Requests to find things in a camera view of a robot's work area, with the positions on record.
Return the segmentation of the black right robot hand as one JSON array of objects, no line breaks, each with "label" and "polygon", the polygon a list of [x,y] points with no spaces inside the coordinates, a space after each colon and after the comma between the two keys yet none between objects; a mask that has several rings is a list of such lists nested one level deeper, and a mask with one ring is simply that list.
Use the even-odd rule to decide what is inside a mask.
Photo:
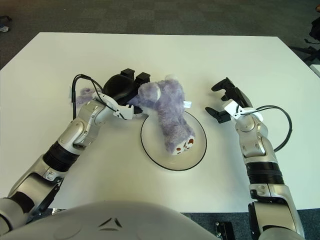
[{"label": "black right robot hand", "polygon": [[[248,99],[248,97],[238,88],[236,87],[233,82],[226,77],[225,79],[221,80],[220,82],[216,83],[211,90],[213,92],[217,92],[220,90],[225,90],[224,95],[221,97],[223,102],[227,102],[229,100],[233,100],[236,102],[235,112],[240,112],[240,108],[252,108],[253,105]],[[228,122],[231,120],[231,116],[233,114],[228,113],[226,110],[217,111],[211,107],[205,107],[205,110],[209,115],[215,118],[219,124]]]}]

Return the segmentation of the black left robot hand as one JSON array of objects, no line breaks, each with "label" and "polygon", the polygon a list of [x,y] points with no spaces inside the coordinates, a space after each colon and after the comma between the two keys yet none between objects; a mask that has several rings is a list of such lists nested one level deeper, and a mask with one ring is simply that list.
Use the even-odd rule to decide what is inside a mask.
[{"label": "black left robot hand", "polygon": [[104,85],[103,93],[114,99],[118,105],[126,106],[142,84],[150,82],[150,74],[142,72],[135,77],[135,71],[127,68],[112,76]]}]

